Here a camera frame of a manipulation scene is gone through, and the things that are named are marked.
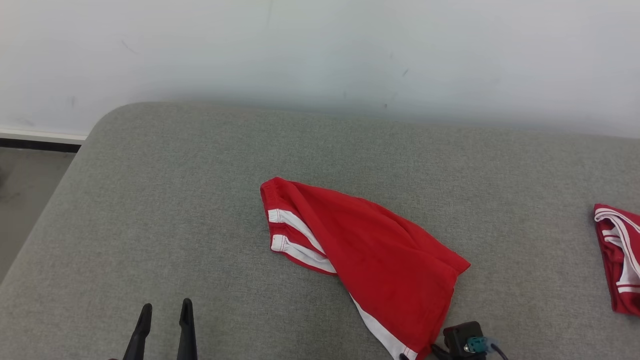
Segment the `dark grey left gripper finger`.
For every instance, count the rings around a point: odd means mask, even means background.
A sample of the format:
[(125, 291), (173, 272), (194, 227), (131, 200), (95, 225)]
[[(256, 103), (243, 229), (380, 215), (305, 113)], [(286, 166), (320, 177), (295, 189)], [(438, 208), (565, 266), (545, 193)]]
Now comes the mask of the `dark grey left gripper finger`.
[(123, 360), (144, 360), (146, 338), (151, 330), (152, 317), (153, 306), (151, 303), (146, 303), (142, 306), (134, 331), (132, 332), (128, 346), (126, 347), (125, 354), (122, 357)]
[(198, 347), (195, 335), (194, 306), (189, 298), (183, 299), (179, 317), (181, 328), (177, 351), (177, 360), (198, 360)]

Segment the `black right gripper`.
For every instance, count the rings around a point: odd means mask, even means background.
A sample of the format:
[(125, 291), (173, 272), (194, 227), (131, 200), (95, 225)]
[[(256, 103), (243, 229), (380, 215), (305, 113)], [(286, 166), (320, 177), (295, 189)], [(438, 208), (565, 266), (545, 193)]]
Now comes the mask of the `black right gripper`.
[[(434, 343), (430, 346), (430, 353), (437, 358), (437, 360), (451, 360), (451, 354), (438, 344)], [(404, 353), (400, 353), (398, 360), (409, 360), (409, 358)]]

